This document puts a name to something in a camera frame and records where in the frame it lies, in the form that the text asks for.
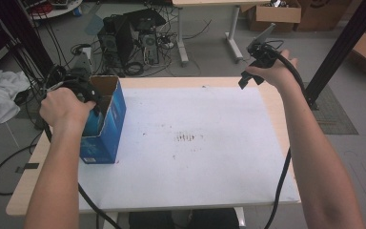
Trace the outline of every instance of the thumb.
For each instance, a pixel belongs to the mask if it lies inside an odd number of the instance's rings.
[[[88,102],[86,102],[85,103],[85,106],[89,109],[89,111],[91,110],[91,109],[93,109],[94,108],[94,106],[96,106],[96,103],[94,102],[94,101],[88,101]]]
[[[265,69],[260,69],[260,68],[255,67],[255,66],[248,66],[248,67],[246,67],[245,71],[250,73],[250,74],[263,76],[263,73],[264,73]]]

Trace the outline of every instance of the blue box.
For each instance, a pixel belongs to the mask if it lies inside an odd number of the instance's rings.
[[[117,76],[93,75],[90,81],[102,95],[100,109],[106,116],[99,135],[82,136],[80,157],[87,164],[112,164],[117,156],[126,102]]]

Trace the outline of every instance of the forearm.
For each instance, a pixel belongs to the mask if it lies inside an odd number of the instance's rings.
[[[81,133],[80,128],[69,124],[53,129],[50,150],[30,200],[25,228],[78,227],[77,168]]]
[[[287,87],[280,94],[295,178],[309,227],[362,228],[353,184],[332,144],[315,121],[300,89]],[[345,221],[352,224],[339,224]]]

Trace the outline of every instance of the white paper sheet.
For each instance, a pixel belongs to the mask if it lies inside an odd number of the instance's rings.
[[[116,163],[80,162],[79,180],[104,210],[272,203],[284,157],[256,88],[123,89]],[[281,201],[299,195],[287,176]],[[89,210],[80,198],[80,208]]]

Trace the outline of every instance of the wrist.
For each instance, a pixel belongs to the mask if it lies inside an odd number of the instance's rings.
[[[61,133],[67,135],[81,136],[85,128],[85,122],[75,118],[61,119],[55,122],[52,126],[53,133],[60,135]]]

